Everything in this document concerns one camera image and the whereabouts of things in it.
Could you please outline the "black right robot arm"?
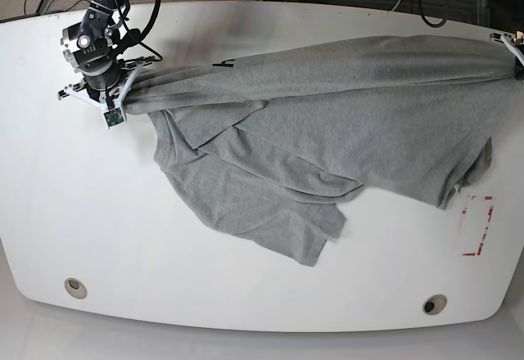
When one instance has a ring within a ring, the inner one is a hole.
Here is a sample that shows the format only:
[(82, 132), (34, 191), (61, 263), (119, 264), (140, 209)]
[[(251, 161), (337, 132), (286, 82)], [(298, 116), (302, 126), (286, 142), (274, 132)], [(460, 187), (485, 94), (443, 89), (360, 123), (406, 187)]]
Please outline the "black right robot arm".
[(145, 27), (131, 29), (127, 25), (130, 0), (90, 0), (83, 19), (64, 29), (61, 39), (65, 60), (83, 78), (61, 90), (58, 98), (77, 97), (104, 113), (119, 110), (139, 69), (162, 60), (145, 44), (160, 5), (161, 0), (154, 0)]

